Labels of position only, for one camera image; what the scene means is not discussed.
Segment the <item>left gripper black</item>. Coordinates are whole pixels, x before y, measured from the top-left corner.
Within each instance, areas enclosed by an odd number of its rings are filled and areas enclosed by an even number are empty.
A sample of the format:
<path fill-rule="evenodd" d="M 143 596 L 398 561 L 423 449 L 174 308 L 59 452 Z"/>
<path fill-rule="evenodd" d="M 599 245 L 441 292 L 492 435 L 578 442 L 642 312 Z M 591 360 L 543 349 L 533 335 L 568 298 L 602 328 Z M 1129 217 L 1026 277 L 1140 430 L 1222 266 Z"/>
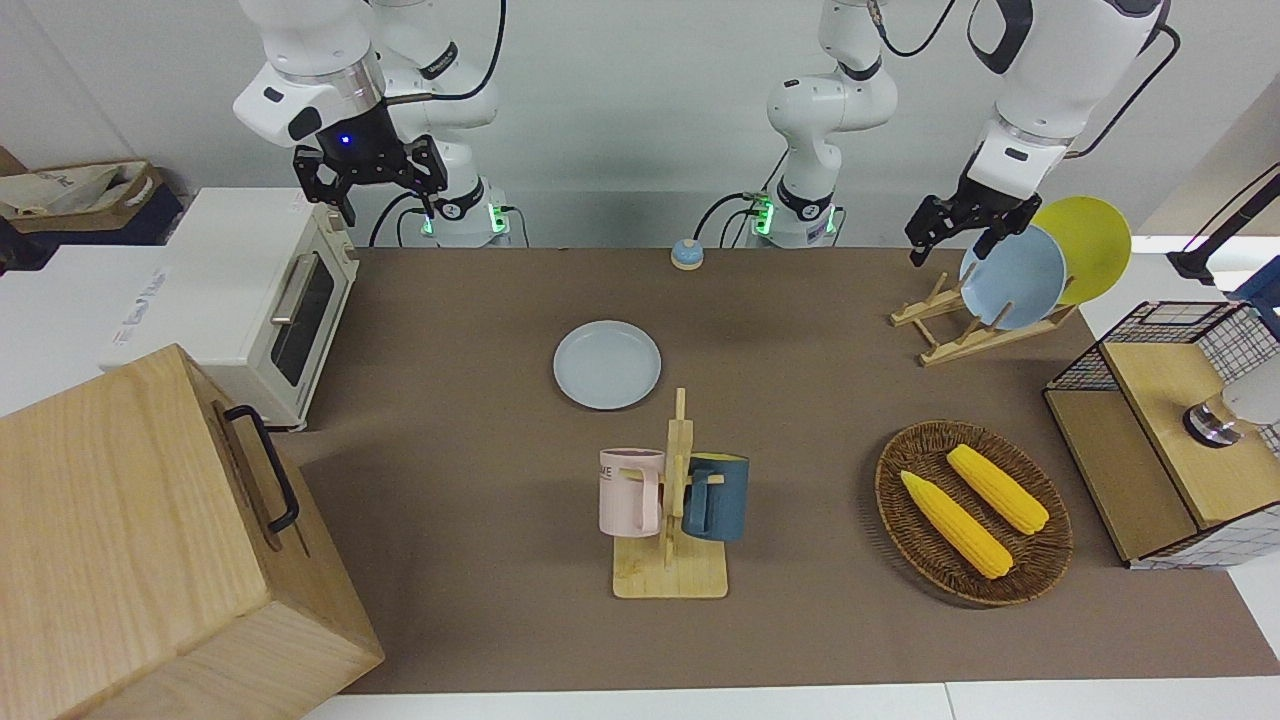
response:
<path fill-rule="evenodd" d="M 1011 233 L 1021 233 L 1041 209 L 1041 195 L 1018 199 L 974 179 L 960 179 L 946 201 L 924 197 L 906 224 L 910 263 L 922 266 L 948 231 L 984 229 L 975 256 L 987 259 Z"/>

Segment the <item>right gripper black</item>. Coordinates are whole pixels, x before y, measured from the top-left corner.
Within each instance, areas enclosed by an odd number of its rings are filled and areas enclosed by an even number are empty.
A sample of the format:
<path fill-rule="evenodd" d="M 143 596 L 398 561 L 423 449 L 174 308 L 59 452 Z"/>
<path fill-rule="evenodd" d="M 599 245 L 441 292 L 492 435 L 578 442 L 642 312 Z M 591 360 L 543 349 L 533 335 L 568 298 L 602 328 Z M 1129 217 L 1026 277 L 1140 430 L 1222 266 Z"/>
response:
<path fill-rule="evenodd" d="M 406 145 L 294 149 L 294 174 L 310 202 L 335 209 L 348 227 L 356 225 L 349 191 L 366 184 L 396 184 L 411 190 L 426 217 L 434 219 L 440 195 L 448 188 L 447 165 L 430 135 L 421 135 L 412 142 L 412 164 L 407 149 Z M 323 179 L 321 170 L 330 170 L 333 178 Z"/>

